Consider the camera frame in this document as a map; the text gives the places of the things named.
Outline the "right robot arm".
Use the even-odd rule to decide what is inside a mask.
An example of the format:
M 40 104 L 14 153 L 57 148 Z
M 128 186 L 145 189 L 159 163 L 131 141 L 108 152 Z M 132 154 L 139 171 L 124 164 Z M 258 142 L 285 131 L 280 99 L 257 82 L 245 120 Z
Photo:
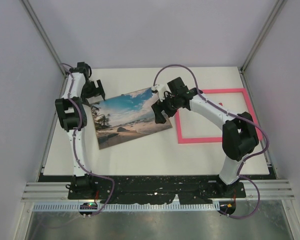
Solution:
M 259 145 L 252 115 L 246 111 L 238 115 L 229 112 L 209 100 L 198 87 L 189 89 L 180 77 L 167 85 L 154 84 L 151 91 L 158 96 L 158 100 L 151 106 L 156 124 L 164 124 L 179 109 L 187 109 L 203 116 L 222 131 L 225 160 L 217 176 L 216 191 L 221 197 L 232 194 L 243 165 L 254 157 L 253 152 Z

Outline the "pink picture frame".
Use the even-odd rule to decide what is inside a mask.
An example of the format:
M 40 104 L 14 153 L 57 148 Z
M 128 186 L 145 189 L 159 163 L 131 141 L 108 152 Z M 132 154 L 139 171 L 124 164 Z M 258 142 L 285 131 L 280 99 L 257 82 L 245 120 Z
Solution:
M 257 124 L 256 113 L 253 109 L 252 102 L 245 88 L 219 88 L 219 89 L 203 89 L 204 94 L 234 94 L 241 93 L 243 95 L 248 112 L 251 114 L 253 121 Z M 174 116 L 175 127 L 177 134 L 177 142 L 179 144 L 205 144 L 205 143 L 221 143 L 222 137 L 195 137 L 195 138 L 183 138 L 182 126 L 180 121 L 180 114 L 177 112 Z

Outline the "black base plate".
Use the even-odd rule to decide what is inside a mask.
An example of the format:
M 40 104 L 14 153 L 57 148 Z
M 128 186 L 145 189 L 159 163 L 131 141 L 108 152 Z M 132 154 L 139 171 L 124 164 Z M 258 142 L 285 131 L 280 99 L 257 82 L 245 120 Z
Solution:
M 217 175 L 95 176 L 71 178 L 66 186 L 70 200 L 99 200 L 102 204 L 205 204 L 213 199 L 243 199 L 244 184 L 237 180 L 227 186 Z

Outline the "aluminium frame post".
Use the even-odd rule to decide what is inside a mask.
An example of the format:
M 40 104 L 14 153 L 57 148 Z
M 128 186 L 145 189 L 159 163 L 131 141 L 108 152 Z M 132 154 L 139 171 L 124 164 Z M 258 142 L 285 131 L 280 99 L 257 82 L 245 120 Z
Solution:
M 281 11 L 283 10 L 287 2 L 288 2 L 287 0 L 275 1 L 275 4 L 272 7 L 268 17 L 266 18 L 259 34 L 257 35 L 257 38 L 255 39 L 252 45 L 252 48 L 250 49 L 247 57 L 245 58 L 243 65 L 239 68 L 241 73 L 244 73 L 250 66 L 252 60 L 257 54 L 259 48 L 262 46 L 263 42 L 265 41 L 266 37 L 268 36 L 274 23 L 276 22 L 277 18 L 279 17 Z
M 34 25 L 37 33 L 39 34 L 41 40 L 43 41 L 46 49 L 48 50 L 49 54 L 53 58 L 55 64 L 57 65 L 60 72 L 65 76 L 66 72 L 62 65 L 62 61 L 60 57 L 58 56 L 50 38 L 48 37 L 40 19 L 38 18 L 38 15 L 36 14 L 34 8 L 32 7 L 29 0 L 20 0 L 19 1 L 24 8 L 25 12 L 27 13 L 28 17 L 30 18 L 32 24 Z

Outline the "left aluminium frame post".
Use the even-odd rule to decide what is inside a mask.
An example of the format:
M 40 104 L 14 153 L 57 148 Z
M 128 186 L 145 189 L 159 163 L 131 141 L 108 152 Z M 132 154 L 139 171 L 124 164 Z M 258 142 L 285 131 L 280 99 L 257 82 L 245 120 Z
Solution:
M 38 15 L 36 14 L 34 8 L 32 7 L 29 0 L 20 0 L 19 1 L 24 8 L 25 12 L 27 13 L 28 17 L 30 18 L 32 24 L 34 25 L 37 33 L 39 34 L 41 40 L 43 41 L 46 49 L 48 50 L 49 54 L 53 58 L 55 64 L 57 65 L 60 72 L 65 76 L 66 72 L 62 65 L 62 61 L 60 57 L 58 56 L 50 38 L 48 37 L 40 19 L 38 18 Z

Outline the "right aluminium frame post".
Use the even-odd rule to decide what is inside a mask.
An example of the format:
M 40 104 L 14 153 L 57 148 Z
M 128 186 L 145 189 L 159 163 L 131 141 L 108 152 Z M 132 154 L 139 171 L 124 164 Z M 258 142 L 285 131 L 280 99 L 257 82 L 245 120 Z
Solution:
M 281 11 L 283 10 L 287 2 L 288 2 L 287 0 L 275 1 L 275 4 L 272 7 L 268 17 L 266 18 L 259 34 L 257 35 L 257 38 L 255 39 L 252 45 L 252 48 L 250 49 L 247 57 L 245 58 L 243 65 L 239 68 L 241 73 L 244 73 L 250 66 L 252 60 L 257 54 L 259 48 L 262 46 L 263 42 L 265 41 L 266 37 L 268 36 L 274 23 L 276 22 L 277 18 L 279 17 Z

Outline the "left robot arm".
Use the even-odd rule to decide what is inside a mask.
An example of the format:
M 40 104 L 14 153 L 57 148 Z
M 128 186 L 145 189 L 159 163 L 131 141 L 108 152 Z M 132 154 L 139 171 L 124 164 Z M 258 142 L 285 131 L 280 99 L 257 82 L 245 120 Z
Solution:
M 93 176 L 88 173 L 88 158 L 85 146 L 85 127 L 88 119 L 84 106 L 89 106 L 88 99 L 106 94 L 100 80 L 93 82 L 91 67 L 85 62 L 78 62 L 76 67 L 62 64 L 67 73 L 67 83 L 63 95 L 55 100 L 59 124 L 65 130 L 72 151 L 73 176 L 68 189 L 68 198 L 93 199 L 97 185 Z

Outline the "beach photo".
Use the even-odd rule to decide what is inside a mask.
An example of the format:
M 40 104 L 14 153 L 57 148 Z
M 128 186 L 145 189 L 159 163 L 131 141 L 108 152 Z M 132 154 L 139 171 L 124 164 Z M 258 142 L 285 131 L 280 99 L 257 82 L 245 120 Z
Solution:
M 158 96 L 144 88 L 90 104 L 98 147 L 103 150 L 172 128 L 167 116 L 155 123 Z

